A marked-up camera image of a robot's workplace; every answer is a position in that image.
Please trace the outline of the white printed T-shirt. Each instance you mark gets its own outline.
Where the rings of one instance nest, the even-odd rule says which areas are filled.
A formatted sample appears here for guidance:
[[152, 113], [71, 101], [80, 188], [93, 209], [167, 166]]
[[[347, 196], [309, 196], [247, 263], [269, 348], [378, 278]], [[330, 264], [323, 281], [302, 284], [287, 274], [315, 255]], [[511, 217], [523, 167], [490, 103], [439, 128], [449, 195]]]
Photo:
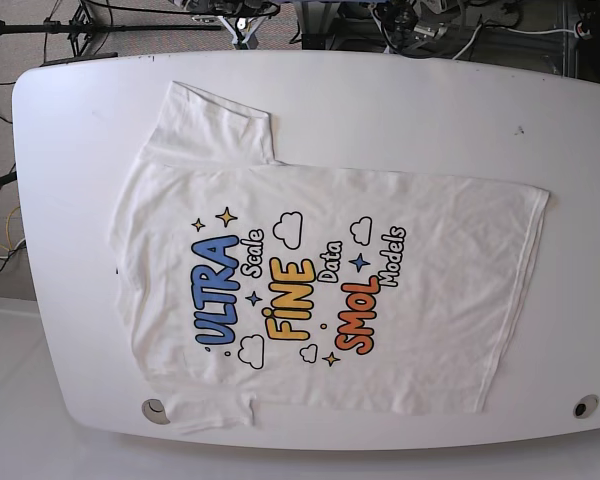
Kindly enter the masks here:
[[258, 403], [478, 414], [549, 199], [286, 165], [266, 112], [172, 82], [113, 210], [116, 312], [184, 432], [252, 425]]

